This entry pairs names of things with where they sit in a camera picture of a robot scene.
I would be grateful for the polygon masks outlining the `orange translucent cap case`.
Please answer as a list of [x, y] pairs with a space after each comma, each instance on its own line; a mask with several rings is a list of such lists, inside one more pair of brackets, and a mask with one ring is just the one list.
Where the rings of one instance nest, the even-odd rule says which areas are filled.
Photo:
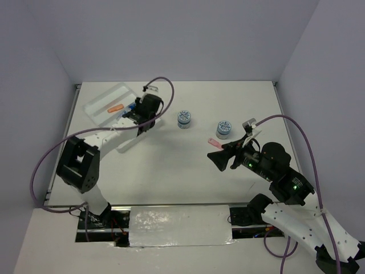
[[118, 105], [115, 105], [115, 106], [113, 106], [113, 107], [109, 108], [109, 109], [107, 110], [107, 112], [108, 112], [108, 113], [113, 113], [113, 112], [120, 111], [120, 110], [122, 110], [123, 108], [124, 108], [124, 105], [123, 105], [123, 104], [118, 104]]

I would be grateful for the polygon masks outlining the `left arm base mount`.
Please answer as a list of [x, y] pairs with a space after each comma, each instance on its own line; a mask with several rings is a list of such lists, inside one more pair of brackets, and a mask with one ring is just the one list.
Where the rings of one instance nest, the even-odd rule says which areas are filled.
[[86, 210], [79, 209], [77, 213], [70, 213], [78, 219], [76, 228], [76, 243], [111, 243], [116, 247], [127, 248], [129, 242], [130, 209], [113, 208], [106, 223], [91, 212], [88, 213], [85, 223]]

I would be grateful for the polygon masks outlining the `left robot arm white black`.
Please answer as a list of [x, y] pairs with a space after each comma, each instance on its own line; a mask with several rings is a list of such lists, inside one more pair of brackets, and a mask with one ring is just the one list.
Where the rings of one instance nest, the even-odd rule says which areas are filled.
[[153, 94], [136, 98], [135, 106], [125, 112], [109, 130], [101, 131], [83, 139], [73, 136], [66, 141], [56, 174], [75, 189], [83, 202], [87, 203], [91, 221], [100, 228], [112, 220], [110, 203], [104, 198], [97, 182], [100, 161], [121, 144], [135, 140], [154, 127], [150, 120], [158, 115], [163, 100]]

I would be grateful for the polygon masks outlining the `pink translucent cap case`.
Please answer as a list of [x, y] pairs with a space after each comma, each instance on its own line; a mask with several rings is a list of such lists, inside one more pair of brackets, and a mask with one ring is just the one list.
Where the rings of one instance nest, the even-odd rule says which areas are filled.
[[219, 150], [222, 150], [222, 144], [213, 138], [208, 139], [208, 143]]

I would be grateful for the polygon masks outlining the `blue white round jar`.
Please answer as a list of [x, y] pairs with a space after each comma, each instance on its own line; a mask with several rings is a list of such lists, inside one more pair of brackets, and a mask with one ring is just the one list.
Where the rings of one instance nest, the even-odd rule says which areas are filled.
[[191, 113], [187, 110], [181, 110], [177, 114], [177, 125], [181, 129], [187, 129], [190, 126]]
[[227, 139], [232, 130], [232, 124], [227, 120], [222, 120], [218, 122], [216, 129], [216, 137], [219, 139]]

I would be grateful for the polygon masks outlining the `clear spray bottle blue cap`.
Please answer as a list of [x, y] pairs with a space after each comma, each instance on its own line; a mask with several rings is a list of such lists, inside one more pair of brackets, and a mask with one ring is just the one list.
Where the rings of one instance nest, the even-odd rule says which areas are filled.
[[124, 110], [123, 110], [123, 112], [122, 112], [122, 116], [123, 115], [126, 115], [127, 113], [129, 113], [129, 112], [131, 112], [131, 111], [133, 111], [134, 109], [135, 109], [135, 107], [136, 107], [136, 104], [134, 103], [134, 104], [130, 104], [129, 106], [127, 106]]

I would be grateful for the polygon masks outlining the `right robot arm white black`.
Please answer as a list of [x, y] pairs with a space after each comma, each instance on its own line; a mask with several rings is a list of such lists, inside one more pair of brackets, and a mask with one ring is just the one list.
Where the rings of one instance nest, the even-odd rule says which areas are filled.
[[291, 156], [276, 142], [257, 151], [252, 142], [241, 140], [222, 146], [207, 157], [224, 171], [230, 158], [231, 169], [244, 166], [270, 183], [274, 203], [258, 194], [245, 206], [230, 210], [232, 225], [268, 223], [306, 248], [324, 273], [357, 273], [357, 260], [364, 258], [364, 242], [352, 237], [330, 214], [320, 208], [310, 182], [290, 167]]

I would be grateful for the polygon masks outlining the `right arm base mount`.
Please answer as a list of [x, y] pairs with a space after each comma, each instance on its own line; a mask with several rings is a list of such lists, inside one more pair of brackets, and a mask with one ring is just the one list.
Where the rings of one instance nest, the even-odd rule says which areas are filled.
[[235, 240], [263, 238], [270, 230], [273, 231], [269, 233], [269, 237], [284, 237], [283, 232], [272, 225], [264, 221], [253, 220], [246, 207], [230, 207], [229, 211], [227, 221], [232, 227], [232, 238]]

